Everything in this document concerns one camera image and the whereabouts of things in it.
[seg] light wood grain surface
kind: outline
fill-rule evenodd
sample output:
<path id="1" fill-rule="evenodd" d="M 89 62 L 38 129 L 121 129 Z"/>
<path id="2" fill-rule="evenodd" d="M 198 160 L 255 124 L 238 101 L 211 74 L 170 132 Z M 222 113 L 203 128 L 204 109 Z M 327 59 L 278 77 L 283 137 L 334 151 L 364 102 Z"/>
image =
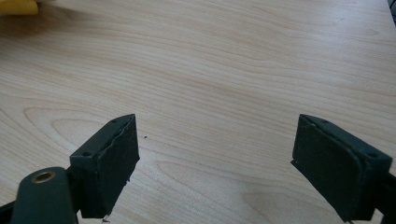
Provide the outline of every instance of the light wood grain surface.
<path id="1" fill-rule="evenodd" d="M 395 86 L 385 0 L 51 2 L 0 18 L 0 203 L 134 113 L 112 224 L 343 223 L 290 165 L 298 116 L 396 158 Z"/>

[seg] yellow object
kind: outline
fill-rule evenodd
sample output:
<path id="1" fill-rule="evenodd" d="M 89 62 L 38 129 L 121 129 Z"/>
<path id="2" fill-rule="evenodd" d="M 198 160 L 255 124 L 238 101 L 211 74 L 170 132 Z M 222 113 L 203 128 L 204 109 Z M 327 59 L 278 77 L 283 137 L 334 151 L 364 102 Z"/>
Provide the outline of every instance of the yellow object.
<path id="1" fill-rule="evenodd" d="M 35 15 L 38 13 L 34 0 L 0 0 L 0 15 Z"/>

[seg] yellow cloth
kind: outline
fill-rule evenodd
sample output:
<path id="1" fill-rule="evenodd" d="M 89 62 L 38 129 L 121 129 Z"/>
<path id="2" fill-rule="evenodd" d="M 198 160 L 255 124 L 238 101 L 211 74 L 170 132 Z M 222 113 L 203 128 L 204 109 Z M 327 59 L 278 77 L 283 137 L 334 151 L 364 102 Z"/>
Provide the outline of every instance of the yellow cloth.
<path id="1" fill-rule="evenodd" d="M 0 15 L 35 15 L 37 13 L 35 0 L 0 0 Z"/>

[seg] wood grain pattern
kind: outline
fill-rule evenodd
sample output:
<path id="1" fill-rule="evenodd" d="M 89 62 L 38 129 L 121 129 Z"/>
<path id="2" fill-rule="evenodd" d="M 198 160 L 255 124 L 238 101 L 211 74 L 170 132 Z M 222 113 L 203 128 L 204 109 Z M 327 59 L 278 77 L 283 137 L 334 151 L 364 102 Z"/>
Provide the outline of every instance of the wood grain pattern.
<path id="1" fill-rule="evenodd" d="M 386 1 L 58 0 L 40 12 L 0 18 L 0 203 L 131 113 L 142 159 L 111 223 L 342 223 L 290 165 L 302 113 L 396 158 Z"/>

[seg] wooden table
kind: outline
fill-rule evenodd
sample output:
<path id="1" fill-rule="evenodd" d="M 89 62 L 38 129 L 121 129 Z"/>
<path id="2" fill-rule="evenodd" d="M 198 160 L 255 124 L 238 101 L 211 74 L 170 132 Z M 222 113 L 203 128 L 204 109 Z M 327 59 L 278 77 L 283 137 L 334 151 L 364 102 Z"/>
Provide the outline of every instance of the wooden table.
<path id="1" fill-rule="evenodd" d="M 51 2 L 0 18 L 0 203 L 134 113 L 112 224 L 343 223 L 290 165 L 298 116 L 396 158 L 395 86 L 385 0 Z"/>

